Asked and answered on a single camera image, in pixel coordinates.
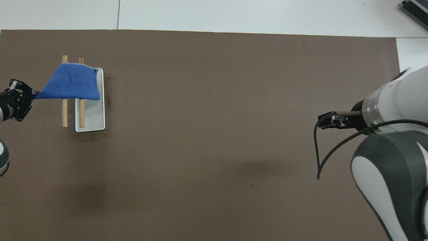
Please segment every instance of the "wooden rod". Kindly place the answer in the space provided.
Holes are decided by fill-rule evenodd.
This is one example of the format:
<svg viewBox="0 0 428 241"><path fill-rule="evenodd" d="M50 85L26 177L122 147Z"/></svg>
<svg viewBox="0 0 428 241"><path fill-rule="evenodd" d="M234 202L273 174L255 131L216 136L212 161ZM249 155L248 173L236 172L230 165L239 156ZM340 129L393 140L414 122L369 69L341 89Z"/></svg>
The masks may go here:
<svg viewBox="0 0 428 241"><path fill-rule="evenodd" d="M62 56L62 62L67 63L68 62L68 56L63 55ZM62 100L62 126L68 127L68 101L67 99Z"/></svg>
<svg viewBox="0 0 428 241"><path fill-rule="evenodd" d="M79 63L85 63L82 57L79 57ZM79 126L85 127L85 100L79 99Z"/></svg>

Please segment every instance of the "black wire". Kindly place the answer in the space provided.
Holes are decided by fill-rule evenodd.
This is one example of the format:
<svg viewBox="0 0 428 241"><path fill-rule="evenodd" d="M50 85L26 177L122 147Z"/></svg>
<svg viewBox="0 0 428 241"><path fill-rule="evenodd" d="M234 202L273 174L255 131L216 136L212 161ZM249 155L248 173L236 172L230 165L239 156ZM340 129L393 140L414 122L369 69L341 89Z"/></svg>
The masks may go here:
<svg viewBox="0 0 428 241"><path fill-rule="evenodd" d="M343 129L353 129L354 127L349 127L349 126L338 126L338 127L336 127L336 129L339 129L339 130L343 130Z"/></svg>
<svg viewBox="0 0 428 241"><path fill-rule="evenodd" d="M319 160L319 154L318 154L318 145L317 145L317 141L316 141L316 131L317 131L317 127L320 124L320 120L315 124L315 129L314 129L314 141L315 141L315 151L317 154L317 166L318 166L318 173L317 173L317 179L320 179L320 175L321 175L321 170L324 167L327 159L333 154L333 152L335 152L337 149L339 149L339 147L341 147L343 144L345 144L346 142L354 139L355 137L364 134L366 132L369 132L371 130L374 130L376 128L379 127L383 127L383 126L387 126L387 125L391 125L391 124L401 124L401 123L409 123L409 124L416 124L416 125L420 125L423 127L427 127L428 128L428 123L423 122L423 121L419 121L419 120L408 120L408 119L403 119L403 120L390 120L390 121L385 121L379 124L375 124L372 126L369 126L367 128L362 129L361 131L349 136L348 138L346 138L345 140L341 141L339 144L337 144L333 149L331 149L331 151L325 156L325 158L323 159L323 161L320 164L320 160Z"/></svg>
<svg viewBox="0 0 428 241"><path fill-rule="evenodd" d="M9 170L9 160L7 160L7 166L6 166L6 169L4 170L4 172L2 173L2 174L0 174L0 177L1 176L3 176L3 175L5 175L6 174L6 172L7 172L7 170Z"/></svg>
<svg viewBox="0 0 428 241"><path fill-rule="evenodd" d="M327 114L327 115L321 117L317 121L317 123L315 124L315 128L314 128L314 142L315 142L315 153L317 154L317 167L318 167L318 170L320 168L320 157L319 157L319 153L318 153L318 144L317 144L317 128L321 124L322 121L324 121L325 119L328 119L328 118L330 118L330 117L332 117L334 115L337 115L337 113L336 112L331 112L330 114Z"/></svg>

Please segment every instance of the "blue towel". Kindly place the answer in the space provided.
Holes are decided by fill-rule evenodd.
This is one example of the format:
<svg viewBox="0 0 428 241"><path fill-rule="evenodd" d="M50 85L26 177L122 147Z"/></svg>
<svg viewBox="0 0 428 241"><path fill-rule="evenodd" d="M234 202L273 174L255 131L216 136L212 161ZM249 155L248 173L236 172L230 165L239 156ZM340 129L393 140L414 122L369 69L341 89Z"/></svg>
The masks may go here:
<svg viewBox="0 0 428 241"><path fill-rule="evenodd" d="M36 99L99 100L97 70L80 63L62 63Z"/></svg>

